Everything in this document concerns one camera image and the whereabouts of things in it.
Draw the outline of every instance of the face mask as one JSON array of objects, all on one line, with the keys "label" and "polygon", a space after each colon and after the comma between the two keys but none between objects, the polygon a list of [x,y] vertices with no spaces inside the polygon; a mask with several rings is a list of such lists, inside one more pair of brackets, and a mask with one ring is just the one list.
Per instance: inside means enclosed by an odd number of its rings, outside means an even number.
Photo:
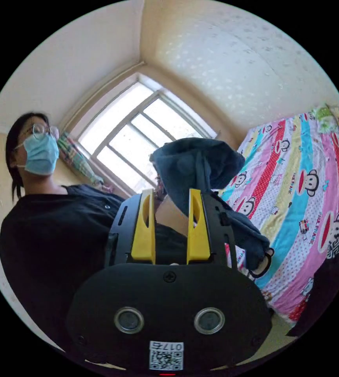
[{"label": "face mask", "polygon": [[42,139],[37,140],[34,135],[31,135],[16,148],[22,145],[27,151],[27,161],[25,165],[17,165],[17,167],[25,168],[27,172],[40,176],[49,176],[54,172],[59,158],[59,149],[53,137],[44,134]]}]

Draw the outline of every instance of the woman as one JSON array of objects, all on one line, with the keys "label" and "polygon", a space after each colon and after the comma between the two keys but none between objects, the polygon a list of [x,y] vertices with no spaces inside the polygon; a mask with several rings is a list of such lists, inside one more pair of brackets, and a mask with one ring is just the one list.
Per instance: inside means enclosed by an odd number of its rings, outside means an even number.
[{"label": "woman", "polygon": [[[22,115],[8,133],[5,160],[12,199],[16,190],[18,202],[1,226],[0,259],[12,290],[37,326],[82,360],[65,330],[66,314],[80,285],[104,268],[108,232],[124,199],[88,185],[57,185],[58,137],[58,129],[42,113]],[[184,236],[156,225],[156,245],[162,257],[169,256],[168,264],[184,263]]]}]

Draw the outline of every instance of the colorful striped bedsheet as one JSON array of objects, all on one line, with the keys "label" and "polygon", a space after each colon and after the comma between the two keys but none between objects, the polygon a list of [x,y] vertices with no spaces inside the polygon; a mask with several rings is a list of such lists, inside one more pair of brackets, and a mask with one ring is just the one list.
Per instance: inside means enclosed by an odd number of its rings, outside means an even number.
[{"label": "colorful striped bedsheet", "polygon": [[[339,125],[339,108],[331,111]],[[220,196],[251,219],[272,249],[258,270],[248,271],[245,251],[236,247],[238,268],[294,326],[314,273],[339,250],[339,131],[319,134],[308,112],[249,130],[239,151],[245,165]]]}]

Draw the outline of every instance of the ceiling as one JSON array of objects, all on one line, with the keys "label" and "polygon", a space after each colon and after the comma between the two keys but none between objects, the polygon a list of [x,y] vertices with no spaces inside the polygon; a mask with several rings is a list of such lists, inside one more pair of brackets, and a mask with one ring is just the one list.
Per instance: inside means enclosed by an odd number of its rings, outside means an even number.
[{"label": "ceiling", "polygon": [[213,104],[243,136],[321,102],[339,105],[337,89],[297,42],[217,1],[146,0],[141,58]]},{"label": "ceiling", "polygon": [[127,0],[74,20],[21,63],[0,93],[0,132],[31,110],[59,124],[86,92],[140,60],[208,103],[236,139],[321,102],[339,105],[317,62],[249,12],[212,0]]},{"label": "ceiling", "polygon": [[138,63],[143,5],[128,0],[97,9],[32,51],[0,93],[0,132],[32,110],[58,124],[104,77]]}]

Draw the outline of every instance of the eyeglasses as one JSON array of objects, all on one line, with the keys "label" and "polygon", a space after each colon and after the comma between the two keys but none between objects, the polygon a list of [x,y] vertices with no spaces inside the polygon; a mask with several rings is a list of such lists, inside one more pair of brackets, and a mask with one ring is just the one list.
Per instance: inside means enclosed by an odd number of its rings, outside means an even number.
[{"label": "eyeglasses", "polygon": [[58,140],[59,138],[59,129],[55,126],[46,127],[43,124],[35,123],[33,126],[29,127],[26,132],[31,132],[37,140],[42,140],[45,134],[49,134],[53,139]]}]

